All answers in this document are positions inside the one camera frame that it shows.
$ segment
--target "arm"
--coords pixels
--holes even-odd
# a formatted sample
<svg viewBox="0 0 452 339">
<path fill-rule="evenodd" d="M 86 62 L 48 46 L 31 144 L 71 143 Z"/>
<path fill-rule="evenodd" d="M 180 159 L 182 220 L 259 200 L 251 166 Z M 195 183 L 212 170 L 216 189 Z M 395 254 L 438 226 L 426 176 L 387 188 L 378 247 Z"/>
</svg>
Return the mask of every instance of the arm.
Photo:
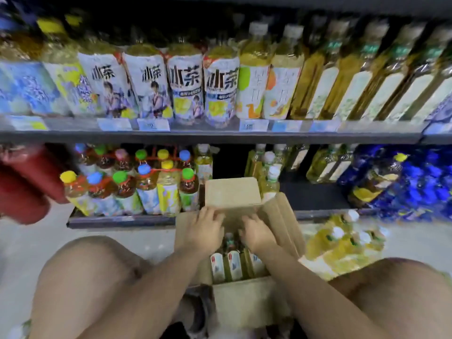
<svg viewBox="0 0 452 339">
<path fill-rule="evenodd" d="M 145 274 L 117 298 L 77 339 L 153 339 L 170 324 L 198 264 L 220 247 L 220 214 L 204 207 L 187 229 L 186 245 Z"/>
<path fill-rule="evenodd" d="M 291 309 L 309 338 L 387 339 L 387 334 L 327 282 L 300 264 L 257 217 L 243 217 L 242 241 L 282 286 Z"/>
</svg>

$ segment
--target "open cardboard box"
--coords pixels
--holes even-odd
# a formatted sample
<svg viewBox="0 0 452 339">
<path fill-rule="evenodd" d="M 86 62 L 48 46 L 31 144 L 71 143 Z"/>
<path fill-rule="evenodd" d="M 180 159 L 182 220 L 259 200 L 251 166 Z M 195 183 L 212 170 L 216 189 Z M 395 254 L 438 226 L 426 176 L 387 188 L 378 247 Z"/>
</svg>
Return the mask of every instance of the open cardboard box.
<svg viewBox="0 0 452 339">
<path fill-rule="evenodd" d="M 276 196 L 261 204 L 255 178 L 210 180 L 206 183 L 206 205 L 221 209 L 226 215 L 225 232 L 243 227 L 241 216 L 257 215 L 268 225 L 276 241 L 296 259 L 304 253 L 304 241 L 297 219 L 286 196 Z M 174 249 L 184 243 L 185 230 L 197 212 L 180 213 L 176 217 Z M 212 285 L 210 259 L 200 263 L 190 285 Z M 258 328 L 280 323 L 291 315 L 282 290 L 269 277 L 229 282 L 212 286 L 221 326 L 230 328 Z"/>
</svg>

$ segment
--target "yellow bottle cap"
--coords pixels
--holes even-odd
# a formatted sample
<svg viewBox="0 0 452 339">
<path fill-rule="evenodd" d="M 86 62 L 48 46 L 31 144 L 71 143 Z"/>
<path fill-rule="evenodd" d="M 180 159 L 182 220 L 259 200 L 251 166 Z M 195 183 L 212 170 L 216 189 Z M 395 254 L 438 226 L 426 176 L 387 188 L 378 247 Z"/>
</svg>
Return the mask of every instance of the yellow bottle cap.
<svg viewBox="0 0 452 339">
<path fill-rule="evenodd" d="M 168 152 L 168 150 L 165 150 L 165 149 L 159 150 L 157 152 L 157 157 L 161 160 L 168 159 L 169 155 L 170 155 L 170 153 Z"/>
<path fill-rule="evenodd" d="M 44 33 L 64 33 L 63 24 L 53 18 L 39 18 L 37 24 Z"/>
<path fill-rule="evenodd" d="M 172 160 L 164 160 L 162 162 L 162 169 L 171 170 L 174 166 L 174 162 Z"/>
<path fill-rule="evenodd" d="M 407 158 L 408 156 L 403 153 L 398 153 L 394 156 L 394 159 L 398 162 L 404 162 Z"/>
<path fill-rule="evenodd" d="M 76 179 L 77 179 L 77 174 L 72 170 L 65 171 L 60 175 L 60 180 L 63 183 L 72 183 Z"/>
<path fill-rule="evenodd" d="M 83 22 L 83 18 L 81 16 L 76 16 L 72 14 L 66 14 L 65 16 L 66 22 L 73 27 L 80 26 L 80 24 Z"/>
</svg>

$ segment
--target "white floor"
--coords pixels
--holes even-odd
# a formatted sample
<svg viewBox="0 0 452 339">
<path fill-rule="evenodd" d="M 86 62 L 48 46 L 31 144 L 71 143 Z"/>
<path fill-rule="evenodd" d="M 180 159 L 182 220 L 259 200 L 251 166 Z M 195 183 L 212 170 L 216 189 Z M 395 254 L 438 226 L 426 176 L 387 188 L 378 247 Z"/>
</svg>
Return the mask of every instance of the white floor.
<svg viewBox="0 0 452 339">
<path fill-rule="evenodd" d="M 31 226 L 0 220 L 0 338 L 29 318 L 42 266 L 68 241 L 86 235 L 108 235 L 154 262 L 173 250 L 174 230 L 70 230 L 65 224 L 71 211 L 71 205 L 54 204 L 45 219 Z M 385 257 L 416 259 L 452 272 L 452 225 L 410 223 L 390 228 Z"/>
</svg>

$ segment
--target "forearm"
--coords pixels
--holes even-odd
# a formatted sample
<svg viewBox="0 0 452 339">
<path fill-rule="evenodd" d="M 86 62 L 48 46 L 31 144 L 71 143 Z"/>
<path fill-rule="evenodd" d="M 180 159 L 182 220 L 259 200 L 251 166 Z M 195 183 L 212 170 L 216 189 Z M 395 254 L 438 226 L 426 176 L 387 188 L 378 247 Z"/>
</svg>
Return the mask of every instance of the forearm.
<svg viewBox="0 0 452 339">
<path fill-rule="evenodd" d="M 159 338 L 196 273 L 200 255 L 181 249 L 126 289 L 78 339 Z"/>
<path fill-rule="evenodd" d="M 295 318 L 309 338 L 388 338 L 358 307 L 280 246 L 271 244 L 257 255 L 283 287 Z"/>
</svg>

